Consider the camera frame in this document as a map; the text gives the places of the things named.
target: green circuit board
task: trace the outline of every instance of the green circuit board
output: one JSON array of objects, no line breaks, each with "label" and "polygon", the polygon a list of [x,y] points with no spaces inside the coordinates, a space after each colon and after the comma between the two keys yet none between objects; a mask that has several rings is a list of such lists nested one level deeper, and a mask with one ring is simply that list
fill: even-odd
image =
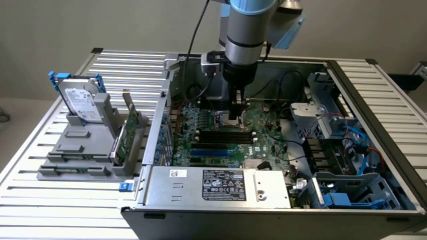
[{"label": "green circuit board", "polygon": [[[210,167],[229,167],[241,168],[245,163],[269,161],[274,170],[285,171],[290,168],[289,154],[282,151],[285,143],[273,139],[269,136],[269,129],[266,123],[274,124],[269,131],[270,135],[283,140],[281,131],[277,131],[278,116],[270,111],[266,111],[265,102],[251,102],[239,121],[229,121],[229,113],[225,111],[202,110],[194,103],[182,108],[182,130],[175,144],[174,166],[210,166]],[[222,132],[255,132],[254,137],[258,140],[253,144],[227,144],[227,156],[197,156],[199,162],[191,162],[193,144],[195,140],[197,131],[222,131]]]}]

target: slotted aluminum platform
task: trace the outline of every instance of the slotted aluminum platform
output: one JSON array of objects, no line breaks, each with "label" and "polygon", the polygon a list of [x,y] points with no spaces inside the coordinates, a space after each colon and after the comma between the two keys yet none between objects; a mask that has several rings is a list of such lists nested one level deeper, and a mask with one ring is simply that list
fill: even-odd
[{"label": "slotted aluminum platform", "polygon": [[[162,53],[105,50],[90,56],[78,74],[103,75],[111,103],[122,110],[126,110],[122,90],[130,89],[137,109],[153,119],[166,80],[166,57]],[[381,68],[365,60],[341,59],[338,63],[426,181],[426,122],[416,114],[417,108],[409,107],[412,102],[400,96]],[[138,237],[118,209],[134,193],[119,192],[118,182],[37,179],[39,166],[66,128],[66,114],[58,99],[0,173],[0,239],[135,240]],[[425,239],[424,234],[427,233],[386,239],[418,240]]]}]

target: power supply label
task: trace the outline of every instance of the power supply label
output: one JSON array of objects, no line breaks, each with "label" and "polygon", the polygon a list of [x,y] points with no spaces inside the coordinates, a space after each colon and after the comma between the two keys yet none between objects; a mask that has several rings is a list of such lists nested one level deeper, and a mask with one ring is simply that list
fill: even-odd
[{"label": "power supply label", "polygon": [[207,201],[246,201],[246,180],[239,170],[203,170],[202,197]]}]

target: robotic arm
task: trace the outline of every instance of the robotic arm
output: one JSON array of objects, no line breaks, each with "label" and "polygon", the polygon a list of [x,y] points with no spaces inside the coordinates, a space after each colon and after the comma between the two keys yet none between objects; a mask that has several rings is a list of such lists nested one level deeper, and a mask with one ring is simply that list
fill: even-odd
[{"label": "robotic arm", "polygon": [[221,9],[219,43],[222,52],[202,56],[203,72],[223,64],[229,82],[230,118],[242,115],[245,89],[255,79],[265,41],[274,48],[287,49],[305,22],[299,0],[215,0]]}]

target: white sticker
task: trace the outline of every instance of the white sticker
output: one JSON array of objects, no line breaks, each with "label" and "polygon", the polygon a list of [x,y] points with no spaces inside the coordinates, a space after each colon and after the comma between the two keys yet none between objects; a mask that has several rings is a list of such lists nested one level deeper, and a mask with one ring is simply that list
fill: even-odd
[{"label": "white sticker", "polygon": [[171,178],[187,178],[187,169],[171,169],[169,176]]},{"label": "white sticker", "polygon": [[85,89],[67,88],[66,94],[74,111],[87,122],[101,122],[102,115],[95,106],[93,94]]}]

